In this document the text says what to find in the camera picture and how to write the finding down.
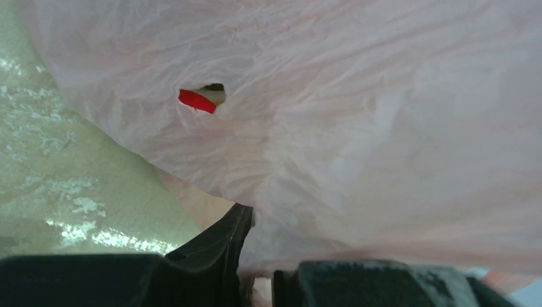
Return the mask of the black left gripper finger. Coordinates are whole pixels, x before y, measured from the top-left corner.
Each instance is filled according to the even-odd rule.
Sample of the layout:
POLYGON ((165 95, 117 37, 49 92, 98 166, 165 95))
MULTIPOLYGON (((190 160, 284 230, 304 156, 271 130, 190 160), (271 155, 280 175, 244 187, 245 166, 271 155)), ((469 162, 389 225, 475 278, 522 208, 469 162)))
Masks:
POLYGON ((253 226, 253 209, 234 204, 199 235, 165 258, 180 269, 174 306, 245 306, 247 286, 237 275, 245 238, 253 226))

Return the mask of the pink plastic bag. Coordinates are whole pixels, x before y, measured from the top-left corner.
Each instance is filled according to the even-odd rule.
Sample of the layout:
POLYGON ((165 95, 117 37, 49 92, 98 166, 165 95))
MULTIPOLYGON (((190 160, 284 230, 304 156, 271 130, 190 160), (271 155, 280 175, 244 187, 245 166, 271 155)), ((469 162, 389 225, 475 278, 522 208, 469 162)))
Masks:
POLYGON ((237 275, 466 269, 541 305, 540 1, 20 1, 70 107, 253 209, 237 275), (178 100, 195 91, 214 114, 178 100))

